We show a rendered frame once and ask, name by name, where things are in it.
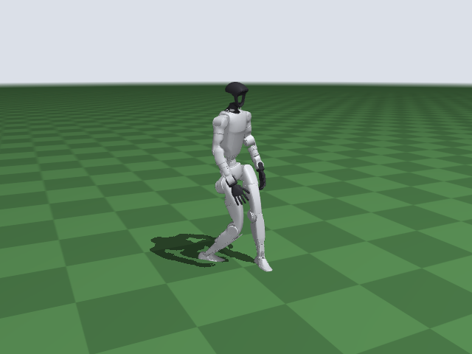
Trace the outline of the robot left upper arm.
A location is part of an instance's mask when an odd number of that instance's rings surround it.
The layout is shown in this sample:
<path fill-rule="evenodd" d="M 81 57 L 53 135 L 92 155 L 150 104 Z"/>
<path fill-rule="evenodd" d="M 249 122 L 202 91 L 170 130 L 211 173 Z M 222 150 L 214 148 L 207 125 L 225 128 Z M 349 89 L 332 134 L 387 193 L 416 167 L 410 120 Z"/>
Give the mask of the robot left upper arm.
<path fill-rule="evenodd" d="M 245 146 L 250 146 L 254 144 L 254 137 L 251 135 L 251 113 L 245 111 L 247 115 L 247 122 L 246 122 L 246 131 L 243 138 L 243 144 Z"/>

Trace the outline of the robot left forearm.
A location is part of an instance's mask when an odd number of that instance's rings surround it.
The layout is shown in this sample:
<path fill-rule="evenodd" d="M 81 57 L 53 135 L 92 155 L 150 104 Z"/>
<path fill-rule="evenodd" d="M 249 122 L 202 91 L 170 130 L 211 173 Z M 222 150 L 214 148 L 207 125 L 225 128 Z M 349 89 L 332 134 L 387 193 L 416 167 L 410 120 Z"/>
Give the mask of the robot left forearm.
<path fill-rule="evenodd" d="M 262 162 L 262 161 L 261 161 L 260 155 L 257 151 L 257 146 L 256 146 L 255 141 L 254 141 L 254 144 L 248 148 L 248 152 L 250 153 L 251 159 L 254 163 L 254 167 L 258 170 L 259 169 L 258 163 Z M 264 164 L 263 164 L 263 166 L 264 166 Z"/>

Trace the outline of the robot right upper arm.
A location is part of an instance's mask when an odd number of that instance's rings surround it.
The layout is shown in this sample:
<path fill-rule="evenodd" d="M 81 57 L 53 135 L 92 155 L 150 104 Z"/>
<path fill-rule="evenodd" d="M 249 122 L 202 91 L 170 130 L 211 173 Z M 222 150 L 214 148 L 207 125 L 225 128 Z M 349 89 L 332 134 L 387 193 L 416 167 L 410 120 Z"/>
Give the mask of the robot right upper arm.
<path fill-rule="evenodd" d="M 214 155 L 215 148 L 221 148 L 221 142 L 223 141 L 224 130 L 228 125 L 228 116 L 220 115 L 215 117 L 212 121 L 213 126 L 213 138 L 212 138 L 212 155 Z M 224 149 L 221 148 L 223 150 Z"/>

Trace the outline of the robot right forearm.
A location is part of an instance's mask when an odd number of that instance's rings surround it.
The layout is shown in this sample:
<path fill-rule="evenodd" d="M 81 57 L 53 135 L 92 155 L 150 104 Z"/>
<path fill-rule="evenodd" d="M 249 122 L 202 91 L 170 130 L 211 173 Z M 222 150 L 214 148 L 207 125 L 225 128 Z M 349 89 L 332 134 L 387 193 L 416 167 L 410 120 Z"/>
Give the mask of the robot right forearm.
<path fill-rule="evenodd" d="M 231 171 L 228 169 L 229 165 L 227 164 L 226 158 L 224 158 L 223 150 L 219 147 L 214 150 L 214 157 L 216 165 L 219 167 L 222 172 L 223 177 L 227 180 L 228 184 L 233 184 L 235 180 L 232 177 Z"/>

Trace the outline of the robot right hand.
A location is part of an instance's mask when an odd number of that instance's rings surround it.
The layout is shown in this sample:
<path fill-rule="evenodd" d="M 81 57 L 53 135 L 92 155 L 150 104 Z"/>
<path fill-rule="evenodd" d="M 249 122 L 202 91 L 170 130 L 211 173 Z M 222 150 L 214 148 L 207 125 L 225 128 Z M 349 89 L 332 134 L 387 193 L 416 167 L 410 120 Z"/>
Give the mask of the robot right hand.
<path fill-rule="evenodd" d="M 228 182 L 227 182 L 227 180 L 226 180 L 226 183 L 228 184 L 229 187 L 232 188 L 232 195 L 233 195 L 233 197 L 235 198 L 236 204 L 239 205 L 239 203 L 237 202 L 237 199 L 236 199 L 235 196 L 237 196 L 237 198 L 238 198 L 238 200 L 239 200 L 239 202 L 240 202 L 241 205 L 242 205 L 243 203 L 242 203 L 240 197 L 242 198 L 243 202 L 246 204 L 246 201 L 244 200 L 243 196 L 246 198 L 247 201 L 249 201 L 249 199 L 247 198 L 247 196 L 245 195 L 245 193 L 243 192 L 243 190 L 246 191 L 248 194 L 250 194 L 250 192 L 249 192 L 247 189 L 245 189 L 245 188 L 241 187 L 240 185 L 238 185 L 238 184 L 237 184 L 237 180 L 235 179 L 235 177 L 234 177 L 234 176 L 232 176 L 232 177 L 233 177 L 233 179 L 235 180 L 235 182 L 234 182 L 233 184 L 230 184 L 230 185 L 229 185 Z M 242 196 L 242 194 L 243 194 L 243 196 Z M 239 197 L 239 196 L 240 196 L 240 197 Z"/>

